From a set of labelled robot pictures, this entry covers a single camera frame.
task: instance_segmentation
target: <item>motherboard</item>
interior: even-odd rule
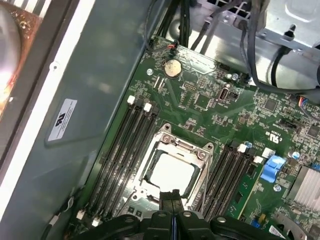
[[[159,209],[179,189],[184,209],[226,215],[291,239],[288,218],[320,236],[320,126],[295,95],[156,37],[109,128],[69,228]],[[320,119],[318,106],[305,110]]]

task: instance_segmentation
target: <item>cpu socket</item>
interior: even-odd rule
[[[188,208],[208,179],[214,145],[196,146],[171,133],[166,123],[148,146],[134,180],[139,198],[159,199],[160,192],[179,189],[182,203]]]

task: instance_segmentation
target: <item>black plastic part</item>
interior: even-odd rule
[[[247,223],[234,219],[232,217],[216,216],[210,221],[210,227],[215,235],[224,236],[237,240],[283,240],[283,238],[265,232]]]
[[[191,211],[183,211],[176,215],[180,236],[183,240],[215,240],[210,224]]]
[[[184,211],[179,190],[174,189],[172,192],[160,192],[159,208],[174,215]]]
[[[143,240],[171,240],[173,215],[168,211],[159,210],[152,214],[149,227]]]
[[[32,47],[10,94],[0,121],[0,184],[10,165],[38,94],[49,72],[79,0],[54,0],[36,33]]]
[[[126,214],[106,221],[96,228],[86,231],[73,240],[115,240],[137,234],[140,229],[140,220]]]

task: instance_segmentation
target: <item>heatsink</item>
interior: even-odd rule
[[[303,166],[288,195],[290,200],[306,208],[320,211],[320,172]]]

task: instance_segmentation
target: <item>blue connector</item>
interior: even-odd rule
[[[277,174],[286,163],[286,160],[280,156],[273,155],[263,166],[262,174],[260,178],[274,183],[277,179]]]

